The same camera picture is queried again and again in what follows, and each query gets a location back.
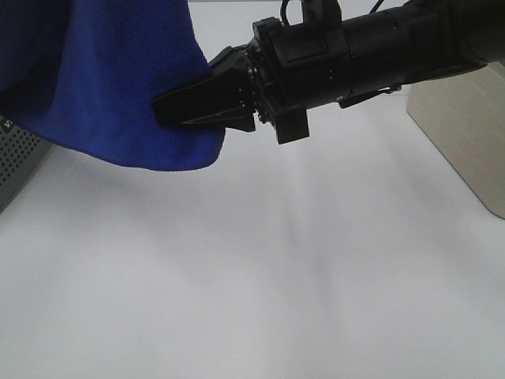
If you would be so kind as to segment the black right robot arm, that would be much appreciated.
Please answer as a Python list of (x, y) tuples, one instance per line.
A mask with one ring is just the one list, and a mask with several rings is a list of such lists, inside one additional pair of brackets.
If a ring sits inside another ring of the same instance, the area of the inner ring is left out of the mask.
[(468, 73), (504, 57), (501, 1), (409, 1), (342, 19), (336, 1), (304, 1), (253, 24), (252, 40), (227, 47), (205, 77), (155, 97), (164, 128), (273, 125), (281, 144), (309, 135), (307, 112), (351, 107), (403, 85)]

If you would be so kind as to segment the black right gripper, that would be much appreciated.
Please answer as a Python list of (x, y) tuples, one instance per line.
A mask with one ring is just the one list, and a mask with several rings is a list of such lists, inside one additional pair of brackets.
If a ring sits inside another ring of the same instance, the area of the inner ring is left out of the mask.
[(350, 49), (341, 17), (284, 25), (269, 17), (252, 25), (245, 46), (225, 47), (213, 74), (155, 97), (164, 129), (256, 130), (269, 122), (279, 144), (309, 136), (307, 111), (350, 94)]

